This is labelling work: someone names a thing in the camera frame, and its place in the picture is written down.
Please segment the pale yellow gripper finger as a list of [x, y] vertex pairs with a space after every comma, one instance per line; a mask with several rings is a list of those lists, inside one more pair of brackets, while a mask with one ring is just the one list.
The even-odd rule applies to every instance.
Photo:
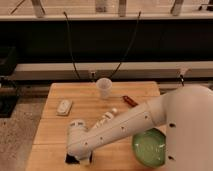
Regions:
[[83, 166], [88, 166], [91, 164], [91, 160], [90, 160], [90, 158], [82, 159], [82, 160], [80, 160], [80, 164]]

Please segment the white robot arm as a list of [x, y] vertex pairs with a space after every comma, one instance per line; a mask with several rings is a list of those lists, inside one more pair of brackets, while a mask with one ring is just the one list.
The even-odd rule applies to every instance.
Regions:
[[93, 150], [154, 127], [166, 127], [166, 171], [213, 171], [213, 90], [180, 87], [88, 130], [74, 120], [68, 127], [67, 154], [78, 161]]

